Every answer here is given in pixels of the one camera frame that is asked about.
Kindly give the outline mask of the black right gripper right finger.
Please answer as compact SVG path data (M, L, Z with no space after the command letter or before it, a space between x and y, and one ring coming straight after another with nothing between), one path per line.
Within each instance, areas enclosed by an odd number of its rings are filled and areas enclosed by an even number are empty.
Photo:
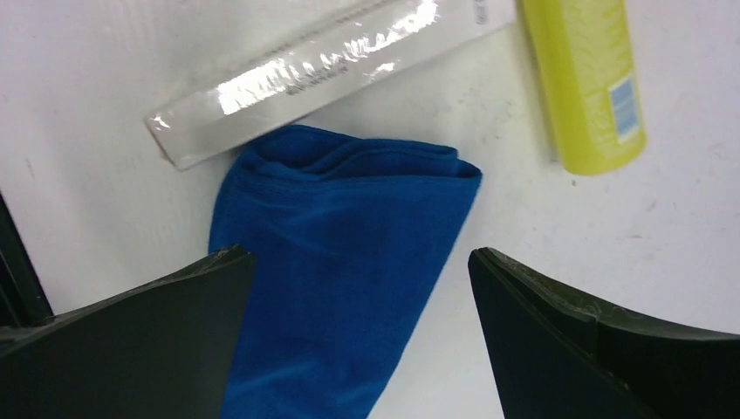
M738 417L737 335L615 305L491 248L468 268L506 417Z

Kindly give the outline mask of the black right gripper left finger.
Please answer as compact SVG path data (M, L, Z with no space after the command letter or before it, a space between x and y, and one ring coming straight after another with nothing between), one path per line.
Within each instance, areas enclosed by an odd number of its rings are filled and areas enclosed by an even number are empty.
M4 418L216 418L256 264L232 246L1 332Z

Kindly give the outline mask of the yellow-green tube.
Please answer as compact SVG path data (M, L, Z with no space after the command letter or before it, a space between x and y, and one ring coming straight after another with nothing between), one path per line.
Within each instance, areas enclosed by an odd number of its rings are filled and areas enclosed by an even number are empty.
M624 2L535 0L521 10L564 169L602 175L633 161L647 135Z

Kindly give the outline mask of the blue cloth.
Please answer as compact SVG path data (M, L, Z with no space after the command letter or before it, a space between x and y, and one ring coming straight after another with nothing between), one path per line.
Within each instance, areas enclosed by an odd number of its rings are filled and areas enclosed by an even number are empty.
M209 233L257 260L221 417L369 416L482 179L420 141L291 125L248 142Z

